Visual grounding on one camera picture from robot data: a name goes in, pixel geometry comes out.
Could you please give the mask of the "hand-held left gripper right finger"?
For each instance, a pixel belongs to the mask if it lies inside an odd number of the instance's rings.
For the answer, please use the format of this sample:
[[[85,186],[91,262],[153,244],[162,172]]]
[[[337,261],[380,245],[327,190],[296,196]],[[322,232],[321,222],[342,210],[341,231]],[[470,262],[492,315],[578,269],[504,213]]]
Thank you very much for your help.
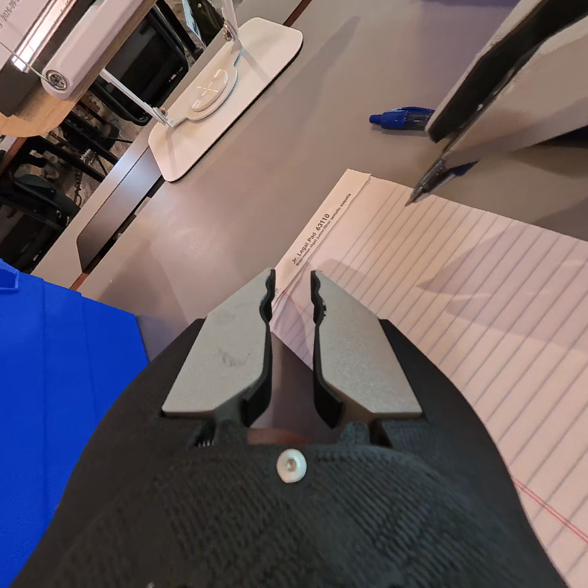
[[[413,419],[422,407],[378,317],[319,270],[311,272],[314,403],[329,428]]]

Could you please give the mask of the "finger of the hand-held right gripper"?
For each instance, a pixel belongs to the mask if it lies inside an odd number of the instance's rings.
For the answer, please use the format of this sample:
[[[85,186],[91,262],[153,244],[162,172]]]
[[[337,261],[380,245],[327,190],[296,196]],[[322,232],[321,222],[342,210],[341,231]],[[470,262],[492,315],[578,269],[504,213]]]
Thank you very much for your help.
[[[448,168],[587,125],[587,19],[545,40],[443,151]]]
[[[587,16],[587,1],[519,1],[468,66],[428,123],[438,143],[455,136],[522,58]]]

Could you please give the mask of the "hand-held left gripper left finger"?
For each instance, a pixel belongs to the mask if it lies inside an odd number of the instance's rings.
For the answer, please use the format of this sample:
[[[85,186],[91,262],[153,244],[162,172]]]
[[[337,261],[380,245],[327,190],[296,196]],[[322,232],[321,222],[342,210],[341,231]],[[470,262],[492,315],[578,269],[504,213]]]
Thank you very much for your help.
[[[276,272],[267,268],[211,311],[162,405],[168,417],[250,427],[272,392],[269,322]]]

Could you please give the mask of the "white legal pad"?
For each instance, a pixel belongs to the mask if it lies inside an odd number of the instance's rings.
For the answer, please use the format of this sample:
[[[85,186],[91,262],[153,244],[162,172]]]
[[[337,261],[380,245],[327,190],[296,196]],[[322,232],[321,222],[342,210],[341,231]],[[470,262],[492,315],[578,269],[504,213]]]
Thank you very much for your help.
[[[393,323],[498,446],[535,533],[587,587],[587,242],[348,169],[277,264],[272,330],[312,366],[310,274]]]

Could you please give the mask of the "blue retractable pen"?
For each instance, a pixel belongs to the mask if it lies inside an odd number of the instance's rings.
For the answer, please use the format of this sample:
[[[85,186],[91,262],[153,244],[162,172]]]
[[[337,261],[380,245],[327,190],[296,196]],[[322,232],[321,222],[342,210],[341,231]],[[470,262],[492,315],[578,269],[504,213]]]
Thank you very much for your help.
[[[419,181],[414,188],[405,206],[421,202],[433,194],[438,188],[444,187],[452,180],[460,178],[470,171],[478,162],[474,161],[465,165],[447,166],[443,158],[439,158]]]
[[[370,115],[369,122],[386,130],[425,130],[434,113],[434,109],[425,107],[397,107]]]

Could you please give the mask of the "blue plastic bin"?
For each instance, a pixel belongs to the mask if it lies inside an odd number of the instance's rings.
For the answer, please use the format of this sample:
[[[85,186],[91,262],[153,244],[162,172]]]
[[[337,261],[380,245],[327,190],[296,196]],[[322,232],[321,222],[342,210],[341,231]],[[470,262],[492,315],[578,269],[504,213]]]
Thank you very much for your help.
[[[1,587],[40,542],[100,420],[147,364],[135,315],[1,261]]]

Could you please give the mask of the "grey desk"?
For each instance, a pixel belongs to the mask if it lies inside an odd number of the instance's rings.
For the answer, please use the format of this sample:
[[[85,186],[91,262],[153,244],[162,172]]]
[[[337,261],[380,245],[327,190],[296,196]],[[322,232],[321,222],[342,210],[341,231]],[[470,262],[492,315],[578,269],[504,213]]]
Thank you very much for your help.
[[[414,187],[443,149],[371,114],[438,107],[517,1],[244,1],[303,33],[294,62],[182,179],[163,183],[82,278],[77,238],[108,200],[159,171],[143,129],[33,271],[135,314],[158,355],[274,267],[348,168]],[[147,161],[139,162],[147,155]]]

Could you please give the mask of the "black phone on table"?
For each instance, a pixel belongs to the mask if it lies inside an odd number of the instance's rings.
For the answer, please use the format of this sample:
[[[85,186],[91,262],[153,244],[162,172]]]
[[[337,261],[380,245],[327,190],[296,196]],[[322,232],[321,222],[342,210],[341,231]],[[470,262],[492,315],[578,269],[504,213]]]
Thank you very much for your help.
[[[147,148],[77,237],[82,272],[95,266],[163,182],[155,157]]]

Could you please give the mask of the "white document stand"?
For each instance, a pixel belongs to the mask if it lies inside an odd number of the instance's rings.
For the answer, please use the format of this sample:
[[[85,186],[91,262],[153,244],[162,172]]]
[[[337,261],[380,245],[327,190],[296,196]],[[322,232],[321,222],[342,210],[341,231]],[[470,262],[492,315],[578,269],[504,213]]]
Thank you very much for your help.
[[[115,52],[155,1],[48,1],[15,49],[1,43],[1,68],[9,59],[32,70],[47,92],[11,116],[1,132],[42,135],[57,127],[97,77],[114,85],[156,121],[149,147],[167,182],[183,177],[241,114],[296,58],[297,29],[262,18],[238,25],[231,1],[222,1],[226,41],[168,108],[151,107],[106,69]]]

